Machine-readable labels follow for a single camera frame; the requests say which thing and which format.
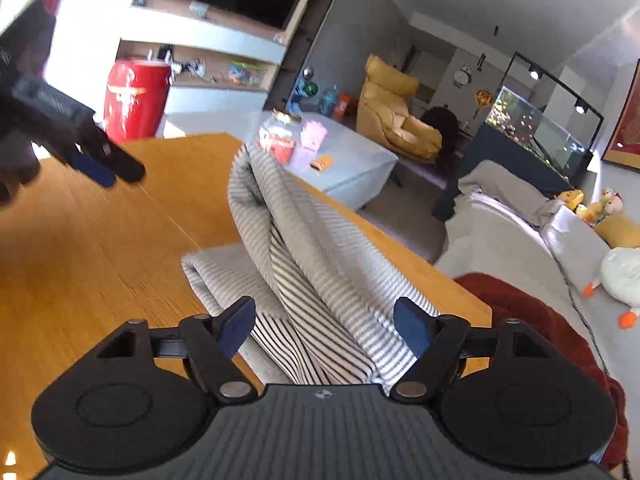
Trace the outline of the grey striped garment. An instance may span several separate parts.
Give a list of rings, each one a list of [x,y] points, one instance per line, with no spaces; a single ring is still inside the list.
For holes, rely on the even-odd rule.
[[[295,385],[398,382],[416,358],[395,328],[396,300],[437,312],[405,275],[255,145],[236,154],[227,200],[239,243],[181,260],[206,310],[252,297],[252,338]]]

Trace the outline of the red round appliance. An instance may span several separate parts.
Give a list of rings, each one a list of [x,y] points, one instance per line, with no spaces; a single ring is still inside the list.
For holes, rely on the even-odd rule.
[[[107,78],[103,129],[115,143],[152,138],[164,114],[170,88],[168,64],[118,60]]]

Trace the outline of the white tv cabinet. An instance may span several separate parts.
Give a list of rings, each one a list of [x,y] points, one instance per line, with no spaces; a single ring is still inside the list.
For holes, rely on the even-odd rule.
[[[50,84],[101,113],[115,61],[143,58],[168,46],[181,63],[204,62],[206,73],[177,76],[168,92],[166,113],[259,112],[308,2],[298,0],[285,28],[274,29],[217,9],[198,16],[189,0],[150,0],[146,6],[136,6],[134,0],[61,0],[44,74]],[[231,61],[262,64],[262,84],[232,84]]]

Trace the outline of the beige blanket on sofa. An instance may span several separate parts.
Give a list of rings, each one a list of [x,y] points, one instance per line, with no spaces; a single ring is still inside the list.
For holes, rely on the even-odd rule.
[[[536,228],[545,226],[563,207],[560,200],[550,200],[533,185],[492,160],[483,160],[459,178],[458,189],[465,195],[482,193]]]

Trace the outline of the glass jar red label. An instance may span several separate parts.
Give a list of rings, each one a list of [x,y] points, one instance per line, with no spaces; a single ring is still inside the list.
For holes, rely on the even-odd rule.
[[[290,162],[302,131],[302,118],[285,110],[274,108],[260,125],[258,145],[278,162]]]

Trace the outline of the white marble coffee table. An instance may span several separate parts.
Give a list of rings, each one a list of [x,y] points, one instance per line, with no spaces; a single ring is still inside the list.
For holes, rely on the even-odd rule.
[[[242,142],[254,143],[258,127],[267,117],[267,112],[237,110],[167,114],[162,136],[169,139],[227,133]],[[304,119],[321,124],[326,136],[318,152],[298,146],[286,169],[351,210],[366,206],[381,193],[398,156],[318,113],[306,113]]]

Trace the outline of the white goose plush toy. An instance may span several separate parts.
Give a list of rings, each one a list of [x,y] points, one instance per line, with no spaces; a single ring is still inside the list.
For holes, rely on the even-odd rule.
[[[618,327],[628,330],[636,325],[639,318],[639,274],[639,249],[613,248],[602,260],[596,278],[582,290],[582,296],[590,297],[599,286],[603,286],[612,298],[628,307],[628,311],[618,318]]]

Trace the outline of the orange snack packet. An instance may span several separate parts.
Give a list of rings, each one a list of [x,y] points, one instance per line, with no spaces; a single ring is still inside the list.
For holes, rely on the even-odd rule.
[[[322,172],[330,168],[333,164],[333,158],[330,155],[322,155],[314,159],[310,164],[310,168],[317,172]]]

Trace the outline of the pink small box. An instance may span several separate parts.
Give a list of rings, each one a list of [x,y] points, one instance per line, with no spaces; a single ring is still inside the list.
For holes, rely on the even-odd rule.
[[[306,119],[300,130],[300,145],[304,150],[317,153],[327,133],[328,130],[322,122]]]

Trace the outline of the blue robot toy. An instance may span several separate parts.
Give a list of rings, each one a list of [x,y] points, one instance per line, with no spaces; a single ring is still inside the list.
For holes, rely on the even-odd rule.
[[[318,84],[314,82],[314,69],[307,66],[296,80],[286,110],[296,116],[302,114],[300,102],[313,98],[318,93]]]

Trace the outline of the small plush toys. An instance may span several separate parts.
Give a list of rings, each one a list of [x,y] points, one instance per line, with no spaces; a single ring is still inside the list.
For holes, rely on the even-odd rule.
[[[564,191],[555,196],[556,200],[560,200],[569,210],[573,211],[576,216],[590,226],[596,226],[609,216],[621,214],[624,210],[622,196],[612,188],[605,188],[601,192],[600,198],[589,205],[582,202],[584,198],[585,194],[582,190]]]

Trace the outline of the blue water bottle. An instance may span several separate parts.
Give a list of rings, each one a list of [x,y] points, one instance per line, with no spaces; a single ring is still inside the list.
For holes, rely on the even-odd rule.
[[[322,97],[318,103],[317,110],[318,112],[326,117],[331,117],[334,108],[336,107],[338,97],[337,85],[334,84],[332,87],[327,88],[325,92],[323,92]]]

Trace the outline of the fish tank aquarium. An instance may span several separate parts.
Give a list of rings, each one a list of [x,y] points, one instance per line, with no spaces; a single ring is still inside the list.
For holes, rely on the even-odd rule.
[[[565,180],[577,182],[591,153],[526,99],[502,86],[485,122],[535,155]]]

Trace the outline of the orange bag on floor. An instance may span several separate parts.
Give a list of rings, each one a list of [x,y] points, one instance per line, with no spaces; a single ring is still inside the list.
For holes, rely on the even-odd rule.
[[[333,107],[332,119],[341,122],[349,111],[352,97],[347,93],[340,93]]]

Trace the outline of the red framed wall picture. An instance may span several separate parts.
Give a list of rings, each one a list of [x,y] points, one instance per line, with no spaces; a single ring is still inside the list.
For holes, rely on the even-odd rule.
[[[603,159],[639,171],[639,61],[618,71],[605,105]]]

